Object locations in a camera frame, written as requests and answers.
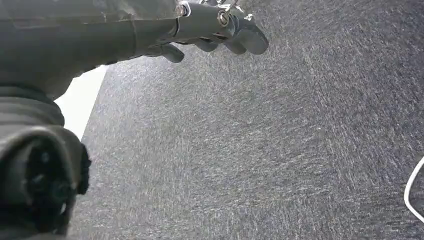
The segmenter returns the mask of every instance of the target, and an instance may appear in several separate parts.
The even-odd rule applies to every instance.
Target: screw
[[[50,187],[50,199],[58,204],[64,203],[71,195],[71,187],[65,181],[56,180]]]
[[[175,12],[178,17],[187,16],[187,8],[184,5],[177,5],[175,8]]]
[[[47,186],[48,186],[48,181],[45,178],[44,175],[39,174],[36,177],[34,177],[33,179],[31,179],[30,184],[30,191],[33,193],[41,193],[42,191],[44,191]]]
[[[228,13],[225,11],[221,10],[218,12],[218,22],[221,26],[226,27],[230,21],[229,18]]]

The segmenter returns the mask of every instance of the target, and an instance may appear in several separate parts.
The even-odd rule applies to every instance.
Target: metal bolt
[[[221,26],[226,27],[230,22],[230,16],[224,10],[218,12],[218,22]]]
[[[39,174],[33,179],[31,179],[30,187],[31,191],[35,193],[40,193],[46,189],[48,185],[47,179],[43,174]]]
[[[247,16],[244,17],[247,21],[251,21],[253,19],[253,14],[249,13]]]
[[[55,203],[64,203],[71,194],[71,187],[65,181],[56,180],[50,186],[50,199]]]
[[[175,12],[178,17],[187,16],[187,8],[184,5],[177,5],[175,8]]]

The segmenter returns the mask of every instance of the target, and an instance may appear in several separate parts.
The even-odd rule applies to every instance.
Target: gray carpet
[[[182,49],[106,74],[72,236],[424,239],[424,2],[242,1],[266,54]],[[424,209],[423,184],[413,202]]]

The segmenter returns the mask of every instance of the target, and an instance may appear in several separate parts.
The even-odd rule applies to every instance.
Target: white wall
[[[55,101],[65,118],[64,127],[80,140],[107,69],[107,66],[100,66],[74,78],[66,93]]]

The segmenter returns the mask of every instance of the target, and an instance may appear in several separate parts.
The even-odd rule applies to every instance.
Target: robotic arm
[[[88,189],[87,150],[53,102],[73,78],[140,56],[179,63],[172,43],[255,55],[269,45],[225,0],[0,0],[0,31],[0,240],[66,235]]]

